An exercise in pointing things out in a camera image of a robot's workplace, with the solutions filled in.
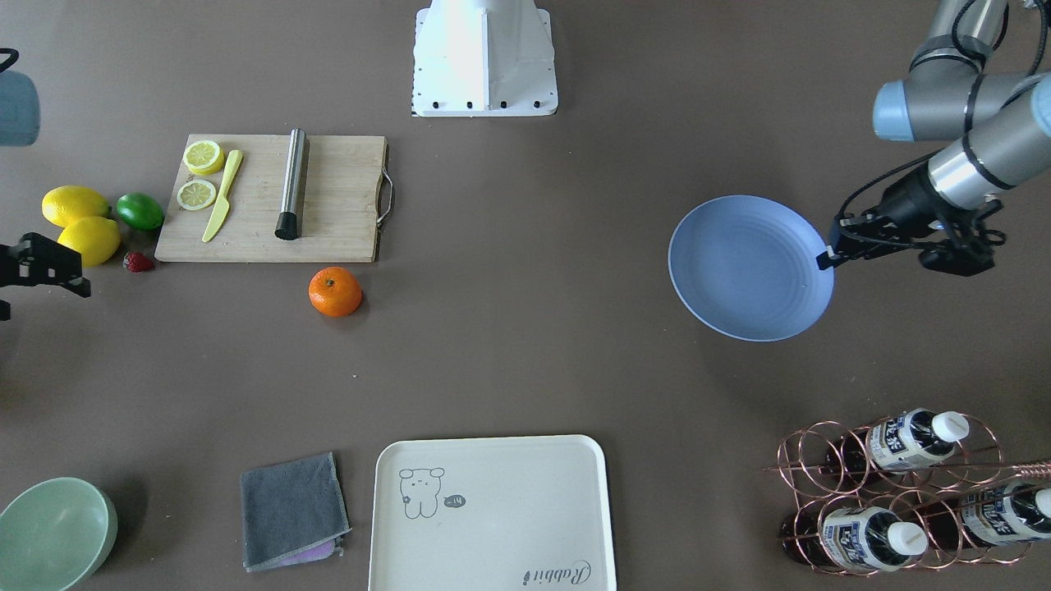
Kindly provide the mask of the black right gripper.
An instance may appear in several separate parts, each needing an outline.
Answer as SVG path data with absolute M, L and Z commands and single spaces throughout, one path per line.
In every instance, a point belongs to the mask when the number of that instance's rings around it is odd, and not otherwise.
M 37 232 L 1 245 L 1 287 L 60 286 L 89 298 L 90 281 L 82 274 L 82 254 Z

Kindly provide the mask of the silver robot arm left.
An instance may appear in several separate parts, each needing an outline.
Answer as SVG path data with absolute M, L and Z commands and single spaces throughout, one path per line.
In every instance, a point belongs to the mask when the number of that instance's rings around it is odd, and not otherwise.
M 863 213 L 842 206 L 819 269 L 906 250 L 932 272 L 971 277 L 994 266 L 1006 238 L 987 218 L 1002 209 L 1001 193 L 1049 169 L 1048 4 L 1036 1 L 1035 11 L 1040 40 L 1029 70 L 989 75 L 1008 3 L 939 3 L 907 76 L 878 91 L 872 127 L 882 139 L 947 146 L 894 168 L 897 180 Z

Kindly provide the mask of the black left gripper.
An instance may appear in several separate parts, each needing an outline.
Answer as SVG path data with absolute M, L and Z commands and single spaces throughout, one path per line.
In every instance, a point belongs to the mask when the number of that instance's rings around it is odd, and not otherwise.
M 851 202 L 889 174 L 849 195 L 833 218 L 829 251 L 817 257 L 819 270 L 836 269 L 853 259 L 877 259 L 906 250 L 918 253 L 920 264 L 932 272 L 972 277 L 994 268 L 994 252 L 1006 236 L 988 228 L 986 220 L 1003 208 L 998 199 L 962 209 L 934 189 L 927 165 L 915 164 L 883 191 L 878 204 L 863 213 L 849 213 Z

